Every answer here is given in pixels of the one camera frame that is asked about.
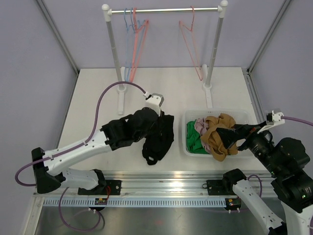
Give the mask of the mustard brown tank top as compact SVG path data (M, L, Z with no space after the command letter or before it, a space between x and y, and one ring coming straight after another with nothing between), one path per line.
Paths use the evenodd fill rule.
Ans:
M222 139L217 133L217 128L233 129L236 124L235 119L228 115L221 113L218 117L208 116L205 119L208 124L206 132L201 135L201 141L209 146L213 158L219 162L225 160L228 155L237 155L237 143L231 148L227 149L222 143Z

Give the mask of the black tank top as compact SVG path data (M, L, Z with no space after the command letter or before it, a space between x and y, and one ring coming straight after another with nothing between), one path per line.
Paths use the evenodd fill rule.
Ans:
M158 119L158 130L146 137L142 156L148 165L155 165L167 154L174 141L174 116L161 111Z

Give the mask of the pink tank top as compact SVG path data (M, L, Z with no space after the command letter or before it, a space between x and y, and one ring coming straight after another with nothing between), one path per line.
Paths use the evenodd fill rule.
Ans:
M205 122L205 118L198 118L195 121L194 129L199 133L200 137L202 137L208 129L208 124ZM202 147L205 149L205 151L208 154L211 154L209 145L207 143L204 143L202 140L200 140L200 141L201 141Z

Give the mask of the green tank top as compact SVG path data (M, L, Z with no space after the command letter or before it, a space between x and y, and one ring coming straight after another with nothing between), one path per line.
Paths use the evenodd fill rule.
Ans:
M203 147L200 134L195 129L196 121L190 121L187 123L187 132L186 132L186 147L190 153L193 154L209 154Z

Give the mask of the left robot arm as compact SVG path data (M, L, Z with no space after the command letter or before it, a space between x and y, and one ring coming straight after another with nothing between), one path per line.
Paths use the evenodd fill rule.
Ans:
M77 188L79 195L105 194L107 182L101 170L76 170L71 166L95 155L129 147L141 139L160 137L165 123L164 112L157 114L145 107L132 115L110 121L86 140L53 150L33 149L37 193Z

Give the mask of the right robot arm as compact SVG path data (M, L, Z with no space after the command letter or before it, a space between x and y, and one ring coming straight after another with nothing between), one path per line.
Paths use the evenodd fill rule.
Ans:
M313 180L303 170L310 161L300 140L283 138L277 145L272 142L266 122L257 125L239 125L217 128L225 148L244 140L239 151L250 150L271 174L271 185L283 206L286 220L276 216L254 192L247 177L239 169L223 175L222 188L235 193L248 207L268 235L311 235L313 233Z

